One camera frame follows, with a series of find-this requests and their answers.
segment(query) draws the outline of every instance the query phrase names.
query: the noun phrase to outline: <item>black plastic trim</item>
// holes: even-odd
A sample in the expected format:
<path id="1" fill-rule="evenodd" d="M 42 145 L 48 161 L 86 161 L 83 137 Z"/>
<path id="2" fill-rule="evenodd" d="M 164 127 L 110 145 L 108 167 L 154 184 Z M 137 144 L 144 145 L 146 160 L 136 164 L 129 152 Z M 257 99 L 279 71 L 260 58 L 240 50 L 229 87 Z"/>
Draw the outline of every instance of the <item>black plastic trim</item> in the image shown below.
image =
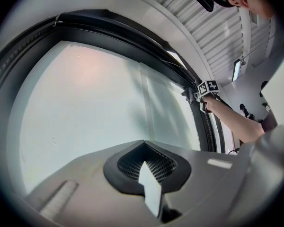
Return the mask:
<path id="1" fill-rule="evenodd" d="M 216 120 L 216 125 L 217 125 L 217 129 L 219 133 L 221 153 L 225 153 L 225 140 L 224 140 L 224 134 L 223 134 L 221 121 L 216 115 L 214 115 L 214 119 Z"/>
<path id="2" fill-rule="evenodd" d="M 114 51 L 151 66 L 182 85 L 184 89 L 188 87 L 195 89 L 195 77 L 181 65 L 173 65 L 178 65 L 178 61 L 163 48 L 163 46 L 169 49 L 171 47 L 151 32 L 146 35 L 136 28 L 131 29 L 129 25 L 124 24 L 125 21 L 129 21 L 128 19 L 122 20 L 119 16 L 121 23 L 111 18 L 91 16 L 86 19 L 89 25 L 85 25 L 70 23 L 71 19 L 73 22 L 75 19 L 77 22 L 85 21 L 85 18 L 80 18 L 78 14 L 62 14 L 60 18 L 64 21 L 57 22 L 55 17 L 52 17 L 36 24 L 17 36 L 0 52 L 0 115 L 4 115 L 4 119 L 0 117 L 0 152 L 5 151 L 5 139 L 1 135 L 6 133 L 11 106 L 18 90 L 36 62 L 61 40 L 90 44 Z M 199 134 L 201 149 L 208 151 L 208 145 L 211 142 L 206 135 L 208 127 L 205 128 L 203 121 L 197 122 L 200 119 L 203 120 L 202 117 L 195 118 L 198 133 L 202 132 Z M 6 159 L 2 159 L 1 156 L 0 164 L 4 165 Z"/>
<path id="3" fill-rule="evenodd" d="M 144 196 L 144 187 L 137 181 L 123 174 L 118 168 L 118 162 L 127 154 L 147 147 L 155 149 L 164 157 L 173 160 L 177 165 L 174 172 L 161 183 L 162 194 L 180 190 L 191 174 L 191 166 L 189 162 L 183 157 L 162 149 L 150 141 L 139 141 L 107 159 L 103 167 L 103 173 L 107 181 L 119 192 Z"/>
<path id="4" fill-rule="evenodd" d="M 13 169 L 8 169 L 7 158 L 3 154 L 6 152 L 6 134 L 7 127 L 9 122 L 9 115 L 12 109 L 12 105 L 16 99 L 18 91 L 20 90 L 22 83 L 26 79 L 27 75 L 34 67 L 34 65 L 42 58 L 42 56 L 48 52 L 53 45 L 59 42 L 55 33 L 53 31 L 48 31 L 48 33 L 43 34 L 45 37 L 41 36 L 40 38 L 35 38 L 38 40 L 38 43 L 32 43 L 30 48 L 25 53 L 19 53 L 14 57 L 14 60 L 17 62 L 8 63 L 4 68 L 0 64 L 0 184 L 4 189 L 12 188 L 12 180 L 17 181 L 18 188 L 24 188 L 23 183 L 21 182 L 22 173 L 20 165 L 18 167 L 14 165 Z M 24 40 L 33 41 L 34 33 L 28 35 Z M 14 158 L 19 157 L 19 149 L 14 147 L 12 149 Z M 19 193 L 16 189 L 10 189 L 12 192 Z"/>
<path id="5" fill-rule="evenodd" d="M 204 126 L 206 127 L 206 137 L 209 140 L 209 151 L 210 152 L 217 152 L 217 146 L 216 146 L 216 141 L 213 135 L 213 127 L 212 124 L 210 123 L 209 116 L 206 113 L 201 113 Z"/>
<path id="6" fill-rule="evenodd" d="M 189 82 L 194 82 L 194 76 L 187 71 L 168 51 L 174 51 L 168 42 L 162 40 L 159 36 L 147 28 L 131 21 L 116 13 L 108 10 L 79 10 L 70 13 L 63 13 L 59 16 L 61 24 L 72 24 L 73 27 L 82 25 L 92 25 L 94 29 L 100 28 L 101 32 L 106 31 L 109 34 L 118 35 L 125 38 L 126 41 L 135 42 L 136 46 L 145 50 L 153 56 L 160 55 L 160 59 L 169 61 L 165 63 L 167 67 L 172 68 L 180 76 L 187 78 Z"/>
<path id="7" fill-rule="evenodd" d="M 203 114 L 200 111 L 198 102 L 194 101 L 190 105 L 190 109 L 193 112 L 195 119 L 195 127 L 198 132 L 199 142 L 200 142 L 200 150 L 201 151 L 210 151 L 211 147 L 209 147 L 210 140 L 208 139 L 208 135 L 206 134 L 207 127 L 204 123 Z"/>

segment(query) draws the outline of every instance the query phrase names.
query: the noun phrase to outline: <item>gray plastic panel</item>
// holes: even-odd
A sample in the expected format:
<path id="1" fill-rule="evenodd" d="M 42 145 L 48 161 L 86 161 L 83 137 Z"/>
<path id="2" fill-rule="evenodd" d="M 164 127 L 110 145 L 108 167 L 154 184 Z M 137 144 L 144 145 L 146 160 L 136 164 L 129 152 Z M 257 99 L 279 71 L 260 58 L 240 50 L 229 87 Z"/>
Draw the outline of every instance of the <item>gray plastic panel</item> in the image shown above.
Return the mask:
<path id="1" fill-rule="evenodd" d="M 250 221 L 271 204 L 284 183 L 284 127 L 256 142 L 250 167 L 234 201 L 228 224 Z"/>
<path id="2" fill-rule="evenodd" d="M 237 160 L 237 156 L 194 151 L 160 142 L 151 142 L 182 156 L 191 165 L 192 173 L 181 190 L 165 194 L 169 207 L 177 209 L 181 213 L 185 213 L 200 205 L 229 172 L 229 169 L 208 164 L 207 161 L 209 159 L 217 159 L 231 164 Z"/>
<path id="3" fill-rule="evenodd" d="M 159 225 L 160 221 L 145 205 L 143 197 L 120 193 L 103 174 L 107 158 L 142 142 L 125 143 L 71 161 L 38 185 L 27 202 L 39 211 L 64 181 L 71 180 L 79 186 L 55 222 L 67 227 Z"/>
<path id="4" fill-rule="evenodd" d="M 206 175 L 214 177 L 215 170 L 213 168 L 207 172 L 203 171 L 203 175 L 194 176 L 194 173 L 192 173 L 189 179 L 191 181 L 187 182 L 183 189 L 175 193 L 166 194 L 166 198 L 170 201 L 172 208 L 185 210 L 181 217 L 176 221 L 170 222 L 167 226 L 224 226 L 221 224 L 225 223 L 231 204 L 244 180 L 249 166 L 249 156 L 253 148 L 252 144 L 247 144 L 240 150 L 237 156 L 233 156 L 235 159 L 232 167 L 212 185 L 211 191 L 203 192 L 202 189 L 205 189 L 206 186 L 203 182 L 200 183 L 200 181 L 202 178 L 206 178 Z M 219 156 L 221 154 L 214 153 L 213 158 L 219 159 Z M 204 163 L 199 162 L 197 164 L 195 162 L 192 169 L 200 164 L 204 166 Z"/>

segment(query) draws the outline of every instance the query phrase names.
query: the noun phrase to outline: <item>black cable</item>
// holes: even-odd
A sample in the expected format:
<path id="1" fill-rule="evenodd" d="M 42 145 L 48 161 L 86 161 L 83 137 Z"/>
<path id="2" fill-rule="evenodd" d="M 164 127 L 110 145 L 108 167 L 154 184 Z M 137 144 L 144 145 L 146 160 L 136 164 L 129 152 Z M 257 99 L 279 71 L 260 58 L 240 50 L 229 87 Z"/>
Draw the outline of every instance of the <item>black cable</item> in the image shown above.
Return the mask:
<path id="1" fill-rule="evenodd" d="M 228 155 L 231 153 L 231 152 L 236 152 L 238 154 L 238 152 L 236 150 L 231 150 L 230 152 L 228 152 Z"/>
<path id="2" fill-rule="evenodd" d="M 223 101 L 222 98 L 220 98 L 220 96 L 214 95 L 214 97 L 215 97 L 216 99 L 218 99 L 219 101 L 221 101 L 222 103 L 224 103 L 224 104 L 225 104 L 226 106 L 228 106 L 229 108 L 231 108 L 226 102 Z"/>

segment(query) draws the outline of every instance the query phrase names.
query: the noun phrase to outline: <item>white wall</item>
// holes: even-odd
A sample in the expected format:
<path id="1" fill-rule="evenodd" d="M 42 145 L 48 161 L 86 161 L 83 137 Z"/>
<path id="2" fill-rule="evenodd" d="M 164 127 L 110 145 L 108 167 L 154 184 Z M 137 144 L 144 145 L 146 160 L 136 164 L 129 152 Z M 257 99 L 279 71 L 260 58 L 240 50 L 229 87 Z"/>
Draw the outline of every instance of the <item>white wall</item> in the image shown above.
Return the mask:
<path id="1" fill-rule="evenodd" d="M 200 150 L 181 92 L 146 65 L 94 46 L 59 42 L 35 65 L 16 97 L 8 159 L 13 157 L 9 149 L 19 147 L 29 193 L 73 159 L 133 140 Z"/>
<path id="2" fill-rule="evenodd" d="M 262 106 L 264 98 L 259 96 L 263 81 L 269 81 L 279 67 L 283 51 L 272 54 L 256 68 L 248 65 L 246 74 L 236 81 L 223 87 L 230 106 L 238 113 L 240 104 L 244 104 L 249 113 L 254 114 L 256 119 L 264 119 L 268 112 Z"/>
<path id="3" fill-rule="evenodd" d="M 267 99 L 278 125 L 284 126 L 284 60 L 263 89 L 263 95 Z"/>

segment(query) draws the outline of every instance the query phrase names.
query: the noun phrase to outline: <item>corrugated ceiling panel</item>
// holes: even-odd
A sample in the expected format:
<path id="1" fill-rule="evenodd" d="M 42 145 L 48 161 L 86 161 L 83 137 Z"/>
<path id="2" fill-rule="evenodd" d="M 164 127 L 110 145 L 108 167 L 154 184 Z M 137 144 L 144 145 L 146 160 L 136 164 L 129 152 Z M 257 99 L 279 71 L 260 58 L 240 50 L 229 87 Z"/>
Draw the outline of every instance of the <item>corrugated ceiling panel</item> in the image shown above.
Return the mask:
<path id="1" fill-rule="evenodd" d="M 270 36 L 270 20 L 261 26 L 251 23 L 251 44 L 249 64 L 256 67 L 265 59 L 265 52 Z"/>
<path id="2" fill-rule="evenodd" d="M 166 7 L 187 28 L 203 51 L 214 78 L 222 86 L 231 82 L 233 63 L 242 58 L 243 31 L 237 7 L 223 8 L 217 4 L 207 12 L 196 0 L 155 0 Z M 270 20 L 263 25 L 251 24 L 251 49 L 256 49 L 250 63 L 259 63 L 265 55 Z"/>

